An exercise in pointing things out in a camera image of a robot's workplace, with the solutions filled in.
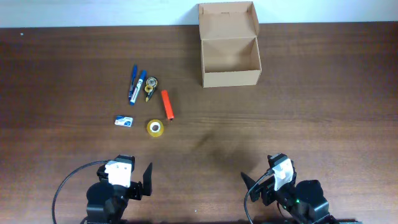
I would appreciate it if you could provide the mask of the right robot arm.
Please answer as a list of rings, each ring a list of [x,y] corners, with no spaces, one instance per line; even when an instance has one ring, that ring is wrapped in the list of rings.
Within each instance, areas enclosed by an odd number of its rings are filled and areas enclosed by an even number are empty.
[[[265,206],[277,203],[278,211],[290,214],[276,223],[342,224],[357,223],[355,219],[337,219],[329,212],[329,202],[324,197],[319,180],[303,180],[296,183],[294,162],[285,154],[267,157],[270,168],[257,180],[244,172],[241,177],[248,189],[244,197],[244,211],[250,224],[254,223],[248,212],[248,199],[259,199]]]

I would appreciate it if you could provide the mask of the orange red stapler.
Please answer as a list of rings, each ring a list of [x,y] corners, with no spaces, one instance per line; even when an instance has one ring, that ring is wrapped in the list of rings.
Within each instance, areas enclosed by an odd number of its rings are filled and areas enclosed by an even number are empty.
[[[169,94],[168,94],[167,90],[162,90],[161,95],[162,95],[162,101],[164,103],[164,108],[165,108],[165,113],[166,113],[167,119],[172,121],[175,118],[175,116],[174,116],[174,112],[172,109],[172,105],[171,105]]]

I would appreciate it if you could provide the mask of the blue white staples box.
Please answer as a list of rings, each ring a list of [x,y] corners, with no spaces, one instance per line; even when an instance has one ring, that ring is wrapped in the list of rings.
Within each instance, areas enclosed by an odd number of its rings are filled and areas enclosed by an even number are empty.
[[[133,124],[134,119],[128,116],[117,116],[115,118],[114,124],[116,126],[123,126],[123,127],[131,127]]]

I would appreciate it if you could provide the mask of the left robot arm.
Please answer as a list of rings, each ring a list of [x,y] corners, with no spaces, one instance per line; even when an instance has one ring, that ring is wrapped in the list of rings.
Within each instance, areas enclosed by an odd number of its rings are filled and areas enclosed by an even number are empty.
[[[135,157],[118,155],[105,162],[97,170],[99,182],[93,184],[86,193],[87,223],[126,223],[123,213],[130,200],[141,200],[152,194],[152,169],[149,164],[142,182],[131,180]]]

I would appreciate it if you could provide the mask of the yellow adhesive tape roll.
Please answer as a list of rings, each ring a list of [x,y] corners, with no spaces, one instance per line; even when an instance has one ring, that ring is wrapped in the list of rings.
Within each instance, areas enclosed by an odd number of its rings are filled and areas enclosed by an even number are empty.
[[[164,125],[160,120],[152,119],[147,124],[147,132],[150,136],[157,138],[163,134]]]

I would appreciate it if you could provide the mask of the brown cardboard box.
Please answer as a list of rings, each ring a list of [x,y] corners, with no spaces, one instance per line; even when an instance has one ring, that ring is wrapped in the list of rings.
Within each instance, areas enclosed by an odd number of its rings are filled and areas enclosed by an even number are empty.
[[[256,85],[262,66],[253,2],[198,5],[204,88]]]

